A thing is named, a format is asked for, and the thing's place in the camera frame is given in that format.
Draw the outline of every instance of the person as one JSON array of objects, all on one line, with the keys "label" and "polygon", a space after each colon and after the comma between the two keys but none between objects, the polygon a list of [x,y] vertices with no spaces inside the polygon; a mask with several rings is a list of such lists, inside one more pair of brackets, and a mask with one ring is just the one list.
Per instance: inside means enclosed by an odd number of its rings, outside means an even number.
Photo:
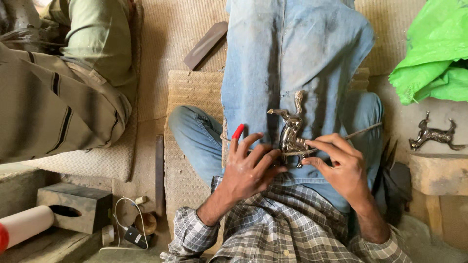
[{"label": "person", "polygon": [[60,56],[0,43],[0,164],[109,147],[132,112],[129,0],[52,0],[41,18],[70,27]]},{"label": "person", "polygon": [[[352,1],[228,0],[228,50],[221,102],[231,137],[223,169],[222,125],[194,106],[179,106],[168,126],[211,195],[175,213],[166,262],[411,262],[398,231],[381,217],[370,189],[379,168],[378,96],[348,89],[373,45],[368,21]],[[268,109],[293,112],[305,90],[299,136],[316,156],[298,169],[273,165],[282,125]],[[351,218],[357,218],[358,231]]]}]

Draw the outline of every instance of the red finger guard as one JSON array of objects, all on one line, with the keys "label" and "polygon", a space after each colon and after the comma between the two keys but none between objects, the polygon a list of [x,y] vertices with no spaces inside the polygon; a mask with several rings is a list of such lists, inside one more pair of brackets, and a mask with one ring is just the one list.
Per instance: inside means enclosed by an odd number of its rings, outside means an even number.
[{"label": "red finger guard", "polygon": [[7,249],[9,240],[7,228],[0,223],[0,255]]},{"label": "red finger guard", "polygon": [[239,127],[237,127],[237,130],[235,130],[234,134],[232,135],[231,139],[239,139],[241,137],[242,132],[244,131],[244,125],[241,124]]}]

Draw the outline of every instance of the metal goat figurine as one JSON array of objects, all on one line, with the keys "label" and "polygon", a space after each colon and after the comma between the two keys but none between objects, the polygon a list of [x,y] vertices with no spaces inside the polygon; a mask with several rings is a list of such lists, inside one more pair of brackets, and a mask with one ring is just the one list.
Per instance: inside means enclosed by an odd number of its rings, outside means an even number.
[{"label": "metal goat figurine", "polygon": [[[297,133],[301,129],[302,126],[302,119],[299,115],[302,112],[301,102],[302,98],[304,97],[304,90],[296,91],[294,102],[296,104],[296,114],[289,115],[287,110],[274,110],[270,109],[268,114],[277,114],[280,115],[283,120],[285,121],[286,125],[283,127],[281,131],[281,136],[279,139],[279,148],[284,153],[291,153],[291,152],[300,152],[309,150],[309,146],[306,145],[305,140],[298,138]],[[308,157],[309,154],[299,155],[299,161],[297,163],[297,168],[302,167],[302,159]],[[288,164],[287,156],[281,156],[282,164]]]},{"label": "metal goat figurine", "polygon": [[428,140],[435,140],[440,143],[446,143],[448,146],[455,151],[462,150],[466,147],[466,145],[454,145],[452,144],[453,140],[453,135],[455,134],[455,128],[456,124],[455,122],[450,118],[450,129],[443,131],[439,129],[434,129],[434,128],[428,128],[427,123],[429,121],[429,111],[426,113],[426,119],[422,120],[419,123],[419,128],[421,129],[419,131],[419,134],[417,135],[417,139],[409,139],[409,146],[413,151],[416,151],[419,149],[421,146],[423,146],[424,143],[426,143]]}]

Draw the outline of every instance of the denim cloth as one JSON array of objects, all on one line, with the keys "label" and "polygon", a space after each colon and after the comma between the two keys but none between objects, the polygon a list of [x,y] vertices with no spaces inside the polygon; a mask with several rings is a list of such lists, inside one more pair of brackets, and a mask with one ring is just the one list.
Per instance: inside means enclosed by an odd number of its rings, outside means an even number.
[{"label": "denim cloth", "polygon": [[[345,114],[344,126],[351,131],[379,122],[383,114],[380,99],[374,93],[351,91],[344,105],[349,109]],[[179,106],[169,116],[168,125],[190,164],[207,185],[211,185],[213,176],[223,176],[220,123],[197,107]],[[380,130],[374,129],[358,135],[351,141],[367,156],[366,162],[371,164],[367,168],[368,182],[371,186],[379,168],[382,151]],[[349,204],[329,183],[306,183],[304,186],[317,191],[340,212],[350,211]]]},{"label": "denim cloth", "polygon": [[[221,100],[228,138],[245,124],[243,136],[264,132],[262,143],[278,145],[284,122],[267,111],[295,113],[298,90],[306,91],[299,137],[351,132],[343,126],[342,112],[349,109],[342,100],[374,39],[366,18],[352,9],[352,1],[346,2],[348,6],[339,0],[227,1],[230,18]],[[327,157],[322,152],[317,156]],[[314,167],[296,168],[297,157],[288,161],[283,185],[326,183]]]}]

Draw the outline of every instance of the hand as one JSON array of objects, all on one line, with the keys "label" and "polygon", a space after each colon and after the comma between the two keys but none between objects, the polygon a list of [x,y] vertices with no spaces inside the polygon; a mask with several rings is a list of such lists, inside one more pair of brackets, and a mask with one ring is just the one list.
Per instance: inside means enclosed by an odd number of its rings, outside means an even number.
[{"label": "hand", "polygon": [[270,168],[281,154],[279,149],[272,150],[270,145],[258,144],[247,156],[250,146],[262,137],[263,133],[254,133],[240,143],[238,139],[231,139],[226,171],[217,190],[232,202],[237,203],[265,191],[277,174],[287,171],[282,166]]},{"label": "hand", "polygon": [[304,158],[302,164],[311,164],[317,168],[356,212],[364,211],[373,205],[361,152],[337,133],[320,136],[313,141],[306,140],[306,144],[326,152],[333,167],[318,157]]}]

